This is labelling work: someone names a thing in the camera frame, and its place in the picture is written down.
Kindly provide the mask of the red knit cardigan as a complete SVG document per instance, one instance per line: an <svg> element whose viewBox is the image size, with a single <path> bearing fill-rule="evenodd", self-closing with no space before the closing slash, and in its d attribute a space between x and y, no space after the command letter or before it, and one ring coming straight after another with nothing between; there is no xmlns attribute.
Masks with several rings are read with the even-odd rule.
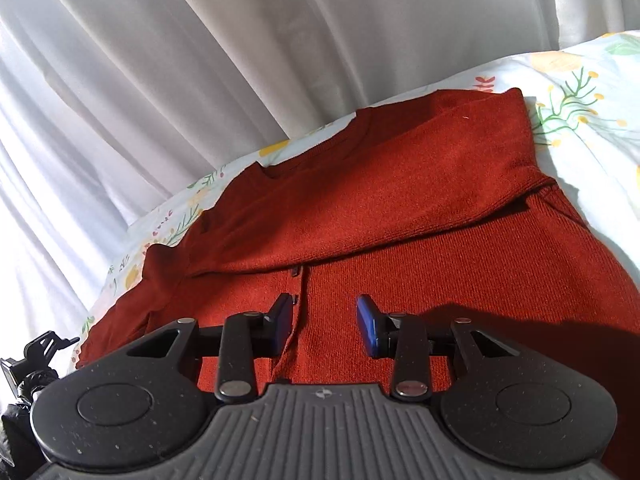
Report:
<svg viewBox="0 0 640 480"><path fill-rule="evenodd" d="M639 292L536 162L524 98L437 91L360 110L331 139L254 164L175 247L146 251L142 279L90 330L88 364L177 318L219 325L297 300L261 384L379 382L356 301L441 333L466 316L578 370L612 394L605 465L639 474Z"/></svg>

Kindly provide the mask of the white curtain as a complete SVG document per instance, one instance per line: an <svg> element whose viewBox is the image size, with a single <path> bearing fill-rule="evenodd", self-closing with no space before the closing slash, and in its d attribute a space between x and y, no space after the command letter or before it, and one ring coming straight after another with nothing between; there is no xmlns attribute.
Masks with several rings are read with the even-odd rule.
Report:
<svg viewBox="0 0 640 480"><path fill-rule="evenodd" d="M1 0L1 352L76 335L129 227L199 177L512 54L603 38L623 152L568 194L639 271L639 0Z"/></svg>

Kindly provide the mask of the floral white bed sheet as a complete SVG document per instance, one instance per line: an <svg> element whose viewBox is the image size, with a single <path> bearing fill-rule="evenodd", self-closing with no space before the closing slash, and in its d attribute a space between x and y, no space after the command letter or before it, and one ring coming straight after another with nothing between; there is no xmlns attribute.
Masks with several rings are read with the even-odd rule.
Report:
<svg viewBox="0 0 640 480"><path fill-rule="evenodd" d="M507 56L397 96L405 101L438 89L486 93L522 90L540 169L559 182L594 235L627 273L639 277L639 34L612 32L559 51ZM146 250L175 246L247 166L274 166L328 140L346 115L297 140L282 141L228 162L171 196L130 226L124 252L81 331L104 317L142 275Z"/></svg>

